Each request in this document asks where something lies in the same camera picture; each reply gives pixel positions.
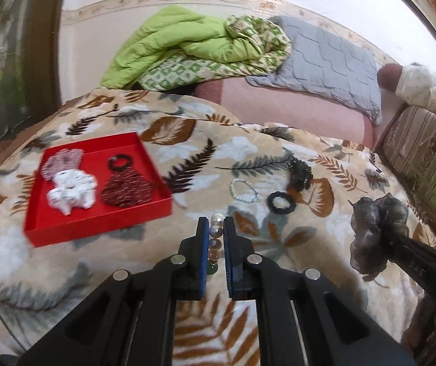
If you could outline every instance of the pink mattress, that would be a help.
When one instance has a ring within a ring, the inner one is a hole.
[[[375,149],[406,103],[381,89],[383,122],[373,126],[361,112],[304,92],[253,87],[244,77],[199,84],[194,96],[221,104],[243,124],[278,122],[329,138],[350,140]]]

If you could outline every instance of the green blanket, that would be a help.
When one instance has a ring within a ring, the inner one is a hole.
[[[226,20],[178,5],[147,19],[120,47],[101,79],[107,88],[135,82],[152,91],[239,75],[271,73],[291,52],[274,23],[255,16]]]

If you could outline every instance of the pearl bead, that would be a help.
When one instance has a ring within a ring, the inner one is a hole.
[[[213,225],[210,227],[210,235],[213,238],[219,238],[223,235],[223,227],[220,227],[219,225]]]
[[[215,261],[209,261],[208,265],[206,266],[206,275],[213,275],[218,271],[218,263]]]
[[[212,239],[210,239],[208,247],[210,249],[220,249],[221,248],[221,241],[218,238],[212,238]]]
[[[222,215],[221,213],[213,213],[213,215],[211,216],[210,224],[223,226],[224,220],[225,220],[225,216]]]
[[[220,251],[216,249],[210,249],[208,251],[208,260],[218,261],[220,259]]]

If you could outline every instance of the black hair tie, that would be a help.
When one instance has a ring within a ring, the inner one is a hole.
[[[274,200],[276,198],[282,198],[289,203],[287,208],[278,208],[274,205]],[[296,202],[294,198],[288,193],[283,193],[282,191],[276,191],[267,197],[267,205],[271,211],[277,213],[278,215],[287,215],[296,209]]]
[[[118,160],[126,160],[126,164],[116,166],[115,163]],[[112,156],[109,161],[107,162],[107,165],[109,169],[116,172],[123,172],[125,169],[131,167],[133,165],[133,159],[128,154],[116,154],[115,156]]]

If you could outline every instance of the red tray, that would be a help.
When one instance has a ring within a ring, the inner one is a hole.
[[[24,222],[24,233],[35,247],[130,227],[172,213],[171,192],[162,181],[136,133],[51,147],[45,150],[40,167],[50,156],[64,148],[84,150],[80,169],[93,174],[97,179],[96,203],[89,209],[73,208],[70,215],[64,216],[59,210],[49,206],[46,193],[54,188],[54,184],[45,181],[38,170],[35,173]],[[101,190],[111,176],[107,161],[118,153],[130,155],[133,158],[133,168],[152,183],[151,202],[130,208],[110,206],[102,202]]]

